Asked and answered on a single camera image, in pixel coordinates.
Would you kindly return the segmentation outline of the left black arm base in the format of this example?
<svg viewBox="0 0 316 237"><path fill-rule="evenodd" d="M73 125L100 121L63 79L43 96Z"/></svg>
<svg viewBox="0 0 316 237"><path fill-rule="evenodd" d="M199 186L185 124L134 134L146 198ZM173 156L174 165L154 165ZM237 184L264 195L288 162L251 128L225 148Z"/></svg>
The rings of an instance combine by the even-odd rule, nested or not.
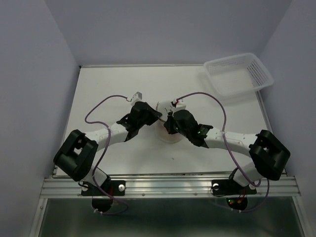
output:
<svg viewBox="0 0 316 237"><path fill-rule="evenodd" d="M105 195L93 184L80 181L81 195L84 197L104 197ZM115 197L122 197L125 195L126 181L125 180L110 180L101 185L101 188L106 193Z"/></svg>

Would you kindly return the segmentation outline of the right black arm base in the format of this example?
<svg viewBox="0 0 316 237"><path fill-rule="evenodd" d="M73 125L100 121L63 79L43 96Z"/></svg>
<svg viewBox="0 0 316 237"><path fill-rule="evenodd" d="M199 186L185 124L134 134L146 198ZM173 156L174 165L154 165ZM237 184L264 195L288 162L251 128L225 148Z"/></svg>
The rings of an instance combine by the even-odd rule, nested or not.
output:
<svg viewBox="0 0 316 237"><path fill-rule="evenodd" d="M210 188L211 193L216 197L232 196L232 195L255 195L256 189L251 189L248 185L242 187L233 180L237 168L229 175L228 179L216 179L212 180L212 186Z"/></svg>

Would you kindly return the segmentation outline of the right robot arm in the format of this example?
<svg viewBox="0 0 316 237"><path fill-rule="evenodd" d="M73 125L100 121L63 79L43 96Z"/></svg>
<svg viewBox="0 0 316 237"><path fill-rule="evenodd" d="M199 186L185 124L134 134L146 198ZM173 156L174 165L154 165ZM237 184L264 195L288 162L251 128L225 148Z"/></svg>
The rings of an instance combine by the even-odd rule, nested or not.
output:
<svg viewBox="0 0 316 237"><path fill-rule="evenodd" d="M226 186L238 193L249 184L266 178L277 181L290 158L290 151L268 130L258 134L224 132L211 125L198 123L187 110L170 112L163 125L168 134L181 134L193 145L208 149L227 150L251 158L245 166L236 165Z"/></svg>

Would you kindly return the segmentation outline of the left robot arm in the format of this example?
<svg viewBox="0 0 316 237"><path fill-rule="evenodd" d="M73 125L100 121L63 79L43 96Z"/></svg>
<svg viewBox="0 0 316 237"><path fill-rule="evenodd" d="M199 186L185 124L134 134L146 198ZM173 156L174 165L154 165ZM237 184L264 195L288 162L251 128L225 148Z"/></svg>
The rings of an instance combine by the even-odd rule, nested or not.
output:
<svg viewBox="0 0 316 237"><path fill-rule="evenodd" d="M106 194L110 188L110 178L97 164L93 165L96 153L103 150L103 157L109 146L131 140L143 126L152 125L161 116L162 113L148 103L135 102L130 113L111 126L103 124L105 128L87 133L73 130L53 162L74 181L88 182L98 194Z"/></svg>

